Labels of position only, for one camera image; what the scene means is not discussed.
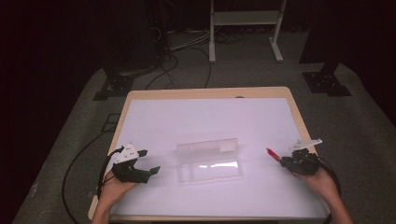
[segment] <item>human arm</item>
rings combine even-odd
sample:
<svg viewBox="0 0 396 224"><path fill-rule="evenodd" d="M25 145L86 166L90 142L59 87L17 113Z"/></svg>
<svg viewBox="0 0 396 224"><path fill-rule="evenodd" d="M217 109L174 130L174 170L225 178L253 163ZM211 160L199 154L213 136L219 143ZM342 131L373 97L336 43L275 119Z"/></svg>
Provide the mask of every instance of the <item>human arm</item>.
<svg viewBox="0 0 396 224"><path fill-rule="evenodd" d="M105 175L105 184L102 188L102 194L93 213L91 224L105 224L110 219L111 207L130 189L134 188L136 183L122 183L113 174L112 171Z"/></svg>
<svg viewBox="0 0 396 224"><path fill-rule="evenodd" d="M325 170L319 168L314 175L302 176L302 179L329 206L334 224L353 224L352 218L338 194L334 181Z"/></svg>

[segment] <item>white metal frame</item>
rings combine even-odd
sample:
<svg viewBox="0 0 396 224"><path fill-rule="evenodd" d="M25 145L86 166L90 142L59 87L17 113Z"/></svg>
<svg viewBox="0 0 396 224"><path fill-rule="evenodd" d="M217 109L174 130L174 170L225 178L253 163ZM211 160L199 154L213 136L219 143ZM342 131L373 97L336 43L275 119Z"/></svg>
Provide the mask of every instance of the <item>white metal frame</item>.
<svg viewBox="0 0 396 224"><path fill-rule="evenodd" d="M215 26L216 25L261 25L275 24L274 36L269 37L271 48L276 57L276 61L283 62L283 57L277 46L280 25L282 24L287 0L282 0L280 10L267 11L226 11L215 12L215 1L210 2L210 41L209 41L209 61L216 62L215 52Z"/></svg>

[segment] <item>dark floor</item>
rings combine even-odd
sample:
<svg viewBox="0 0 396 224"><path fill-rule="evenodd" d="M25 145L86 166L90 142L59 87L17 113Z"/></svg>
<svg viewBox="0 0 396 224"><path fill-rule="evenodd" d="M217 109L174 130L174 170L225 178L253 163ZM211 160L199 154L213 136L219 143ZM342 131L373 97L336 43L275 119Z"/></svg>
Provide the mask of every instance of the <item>dark floor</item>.
<svg viewBox="0 0 396 224"><path fill-rule="evenodd" d="M290 88L311 137L323 140L323 144L317 146L318 154L336 170L346 206L356 223L394 223L395 127L363 88L359 77L343 65L335 74L352 96L330 97L309 90L302 72L318 71L322 64L299 64L306 33L280 34L278 44L283 63L275 61L268 35L246 35L244 40L230 45L217 44L217 62L211 65L199 50L176 52L179 62L170 72L173 84L164 76L149 88L203 88L209 71L208 88ZM173 35L172 44L177 46L188 38L196 36ZM196 47L208 50L207 44ZM170 68L174 62L165 62L164 67ZM156 69L138 77L133 90L144 90L161 72ZM107 115L120 113L125 100L125 97L92 100L105 79L103 70L92 74L36 179L36 192L28 195L14 223L73 223L62 200L64 175L77 154L101 133ZM70 213L78 223L90 222L88 210L92 193L111 140L112 133L105 133L85 147L70 169L64 193ZM279 223L313 224L321 220L281 220Z"/></svg>

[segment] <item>open plastic case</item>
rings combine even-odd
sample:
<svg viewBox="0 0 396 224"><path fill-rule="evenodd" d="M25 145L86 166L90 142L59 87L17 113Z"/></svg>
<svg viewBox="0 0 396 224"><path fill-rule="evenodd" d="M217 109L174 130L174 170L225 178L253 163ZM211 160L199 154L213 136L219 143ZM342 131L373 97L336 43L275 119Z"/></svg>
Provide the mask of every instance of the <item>open plastic case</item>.
<svg viewBox="0 0 396 224"><path fill-rule="evenodd" d="M179 182L183 184L242 175L237 138L179 144L177 158Z"/></svg>

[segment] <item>transparent container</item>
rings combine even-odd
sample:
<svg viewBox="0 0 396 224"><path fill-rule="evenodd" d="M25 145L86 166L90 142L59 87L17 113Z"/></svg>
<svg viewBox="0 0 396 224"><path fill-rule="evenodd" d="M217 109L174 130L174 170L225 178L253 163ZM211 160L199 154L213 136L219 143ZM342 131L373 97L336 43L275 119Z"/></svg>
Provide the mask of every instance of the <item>transparent container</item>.
<svg viewBox="0 0 396 224"><path fill-rule="evenodd" d="M238 139L177 145L180 183L202 183L242 175L238 162Z"/></svg>

